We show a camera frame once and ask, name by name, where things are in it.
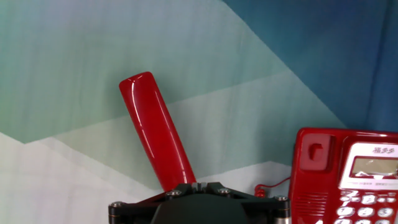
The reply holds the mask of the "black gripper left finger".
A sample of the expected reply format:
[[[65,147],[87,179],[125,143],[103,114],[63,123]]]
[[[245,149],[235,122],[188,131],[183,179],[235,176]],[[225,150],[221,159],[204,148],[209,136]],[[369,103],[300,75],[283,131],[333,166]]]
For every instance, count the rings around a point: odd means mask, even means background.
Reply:
[[[108,205],[109,224],[134,223],[137,217],[152,218],[162,203],[197,193],[198,189],[198,182],[179,184],[172,190],[165,191],[137,203],[112,202]]]

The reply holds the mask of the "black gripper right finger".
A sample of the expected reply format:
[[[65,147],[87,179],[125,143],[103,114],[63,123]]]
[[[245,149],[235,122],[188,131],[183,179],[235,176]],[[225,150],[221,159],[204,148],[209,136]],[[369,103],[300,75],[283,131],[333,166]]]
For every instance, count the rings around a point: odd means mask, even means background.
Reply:
[[[249,223],[291,224],[290,199],[287,196],[259,197],[227,188],[220,182],[199,182],[198,192],[238,202],[249,218]]]

